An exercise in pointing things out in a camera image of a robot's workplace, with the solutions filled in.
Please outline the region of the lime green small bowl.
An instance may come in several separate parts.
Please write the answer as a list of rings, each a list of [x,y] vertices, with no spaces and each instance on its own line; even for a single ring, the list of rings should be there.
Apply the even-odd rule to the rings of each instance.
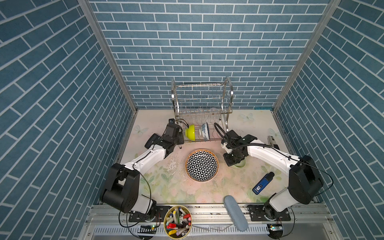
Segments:
[[[186,129],[186,137],[190,141],[195,141],[196,140],[196,134],[195,134],[195,125],[190,125]]]

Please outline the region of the blue floral white bowl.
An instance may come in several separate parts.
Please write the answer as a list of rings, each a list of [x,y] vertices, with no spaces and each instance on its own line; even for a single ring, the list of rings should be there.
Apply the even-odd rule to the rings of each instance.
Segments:
[[[209,130],[208,123],[202,124],[199,132],[200,132],[200,135],[203,138],[203,140],[205,140],[205,141],[210,140],[210,130]]]

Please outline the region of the white patterned large bowl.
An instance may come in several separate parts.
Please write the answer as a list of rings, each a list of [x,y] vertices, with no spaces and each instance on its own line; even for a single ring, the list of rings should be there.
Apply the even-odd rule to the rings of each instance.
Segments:
[[[206,149],[191,152],[185,162],[187,175],[195,182],[205,183],[216,177],[219,172],[219,160]]]

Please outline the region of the pale green small bowl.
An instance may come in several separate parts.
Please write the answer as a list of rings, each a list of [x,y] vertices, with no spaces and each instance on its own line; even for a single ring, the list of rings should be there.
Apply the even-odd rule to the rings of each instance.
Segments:
[[[236,168],[243,168],[243,167],[245,167],[245,165],[246,165],[246,160],[242,160],[239,163],[235,164],[234,166]]]

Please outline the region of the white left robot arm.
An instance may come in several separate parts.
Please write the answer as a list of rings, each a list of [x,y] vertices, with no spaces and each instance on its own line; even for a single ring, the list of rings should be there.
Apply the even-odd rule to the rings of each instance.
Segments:
[[[182,144],[182,127],[175,119],[169,119],[163,134],[153,134],[146,142],[146,152],[132,161],[115,163],[109,168],[100,201],[123,213],[134,211],[153,216],[156,201],[139,195],[140,179],[150,168],[170,155],[177,145]]]

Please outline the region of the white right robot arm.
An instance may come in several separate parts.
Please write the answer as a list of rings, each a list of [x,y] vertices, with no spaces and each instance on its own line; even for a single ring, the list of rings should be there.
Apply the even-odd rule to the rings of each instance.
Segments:
[[[320,170],[307,155],[298,157],[284,153],[252,135],[241,137],[233,130],[222,136],[221,144],[226,151],[224,159],[229,167],[246,157],[254,157],[288,176],[288,187],[272,195],[264,204],[264,211],[271,215],[298,203],[309,204],[324,185]]]

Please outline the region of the steel two-tier dish rack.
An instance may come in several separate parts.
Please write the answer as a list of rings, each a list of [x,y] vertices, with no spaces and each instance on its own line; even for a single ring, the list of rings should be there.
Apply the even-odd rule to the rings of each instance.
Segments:
[[[208,123],[210,140],[222,137],[215,129],[217,123],[225,131],[229,131],[229,116],[233,112],[234,88],[231,79],[226,77],[221,82],[171,82],[171,98],[176,121],[181,124],[187,142],[203,142],[200,127]],[[196,140],[186,137],[186,129],[195,125]]]

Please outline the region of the black desk calculator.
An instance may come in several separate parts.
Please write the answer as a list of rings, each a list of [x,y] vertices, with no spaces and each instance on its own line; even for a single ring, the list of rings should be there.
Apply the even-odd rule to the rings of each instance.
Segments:
[[[145,148],[149,149],[152,145],[156,144],[156,142],[160,139],[161,137],[158,134],[153,134],[148,141],[145,144]]]

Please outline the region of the blue card device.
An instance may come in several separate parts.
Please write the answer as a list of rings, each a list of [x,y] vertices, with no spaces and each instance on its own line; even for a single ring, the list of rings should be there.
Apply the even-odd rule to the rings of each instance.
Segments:
[[[256,195],[259,195],[262,190],[273,180],[275,174],[273,172],[269,172],[266,174],[253,188],[252,192]]]

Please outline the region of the grey blue oval case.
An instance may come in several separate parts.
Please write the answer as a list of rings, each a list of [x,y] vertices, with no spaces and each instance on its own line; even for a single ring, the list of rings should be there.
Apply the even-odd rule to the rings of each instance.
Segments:
[[[236,202],[235,198],[233,196],[225,196],[224,197],[224,206],[234,223],[235,227],[238,229],[238,231],[244,232],[248,229],[249,225],[247,222],[247,219],[242,212],[239,204]]]

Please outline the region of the yellow tin pen holder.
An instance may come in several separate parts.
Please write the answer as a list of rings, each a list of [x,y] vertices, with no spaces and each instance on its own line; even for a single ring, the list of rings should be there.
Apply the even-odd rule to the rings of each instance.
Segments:
[[[182,240],[192,231],[192,214],[185,206],[171,207],[164,218],[164,230],[172,240]]]

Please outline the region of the aluminium front rail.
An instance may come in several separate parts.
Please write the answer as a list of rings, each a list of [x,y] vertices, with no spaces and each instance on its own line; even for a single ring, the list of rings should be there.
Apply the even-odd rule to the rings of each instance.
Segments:
[[[248,222],[247,230],[241,232],[235,227],[224,204],[186,204],[186,211],[190,212],[193,225],[189,236],[268,234],[268,226],[272,224],[284,224],[287,231],[291,230],[290,224],[295,227],[300,224],[319,225],[321,229],[331,230],[331,224],[334,223],[334,219],[324,203],[294,205],[281,213],[279,221],[267,220],[261,210],[262,204],[255,204],[253,212],[250,212],[247,206],[247,203],[239,204]],[[174,208],[175,205],[159,204],[157,206],[160,217],[152,221],[157,228],[157,231],[153,232],[141,228],[141,226],[149,226],[150,223],[140,222],[141,217],[137,213],[130,217],[108,205],[93,205],[79,238],[90,240],[95,236],[123,236],[130,233],[139,236],[164,237],[166,235],[164,225],[168,212],[172,212]]]

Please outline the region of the aluminium corner frame post left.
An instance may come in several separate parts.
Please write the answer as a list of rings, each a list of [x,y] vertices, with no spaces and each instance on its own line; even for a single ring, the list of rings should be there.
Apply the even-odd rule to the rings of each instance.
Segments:
[[[86,1],[86,0],[78,0],[78,3],[106,57],[106,60],[108,62],[108,64],[110,65],[111,67],[111,70],[113,72],[113,74],[115,75],[116,79],[117,79],[117,82],[119,84],[119,86],[121,87],[125,97],[126,97],[126,100],[129,104],[129,106],[131,107],[132,111],[134,114],[137,113],[138,109],[129,93],[129,90],[127,88],[127,85],[123,79],[123,76],[119,70],[119,67],[115,61],[115,58],[110,50],[110,47],[108,45],[108,42],[103,34],[103,31],[97,21],[97,18],[96,18],[96,15],[91,7],[91,4],[89,1]]]

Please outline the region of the aluminium corner frame post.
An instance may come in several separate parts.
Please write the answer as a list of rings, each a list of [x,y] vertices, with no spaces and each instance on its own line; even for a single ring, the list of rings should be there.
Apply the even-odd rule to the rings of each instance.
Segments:
[[[127,88],[127,85],[123,79],[123,76],[119,70],[119,67],[115,61],[115,58],[110,50],[110,47],[108,45],[108,42],[103,34],[103,31],[97,21],[97,18],[96,18],[96,15],[91,7],[91,4],[89,1],[86,1],[86,0],[78,0],[78,3],[106,57],[106,60],[108,62],[108,64],[110,65],[111,67],[111,70],[113,72],[113,74],[115,75],[116,79],[117,79],[117,82],[119,84],[119,86],[121,87],[125,97],[126,97],[126,100],[129,104],[129,106],[131,107],[132,111],[134,114],[137,113],[138,109],[129,93],[129,90]]]
[[[324,29],[326,28],[328,22],[330,21],[332,15],[336,11],[340,2],[341,2],[341,0],[331,0],[328,3],[328,5],[326,6],[323,15],[321,16],[318,24],[314,28],[314,31],[313,31],[310,39],[308,40],[305,48],[304,48],[303,53],[298,58],[296,65],[293,67],[291,75],[288,77],[284,87],[282,88],[280,95],[277,98],[277,101],[273,105],[273,110],[272,110],[273,115],[277,114],[277,111],[280,108],[280,106],[282,105],[284,98],[286,97],[290,88],[293,86],[294,82],[296,81],[296,78],[298,77],[304,64],[306,63],[307,59],[309,58],[310,54],[312,53],[316,43],[320,39],[320,36],[322,35]]]

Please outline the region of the aluminium corner frame post right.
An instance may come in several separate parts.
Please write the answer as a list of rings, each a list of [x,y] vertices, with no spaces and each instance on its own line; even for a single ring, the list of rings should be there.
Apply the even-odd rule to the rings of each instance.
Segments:
[[[313,31],[310,39],[308,40],[305,48],[304,48],[303,53],[298,58],[296,65],[293,67],[291,75],[288,77],[284,87],[282,88],[280,95],[277,98],[277,101],[273,105],[273,110],[272,110],[273,115],[277,114],[277,111],[280,108],[280,106],[282,105],[284,98],[286,97],[290,88],[293,86],[294,82],[296,81],[296,78],[298,77],[304,64],[306,63],[307,59],[309,58],[310,54],[312,53],[316,43],[320,39],[320,36],[322,35],[324,29],[326,28],[328,22],[330,21],[332,15],[336,11],[340,2],[341,2],[341,0],[331,0],[328,3],[328,5],[326,6],[323,15],[321,16],[318,24],[314,28],[314,31]]]

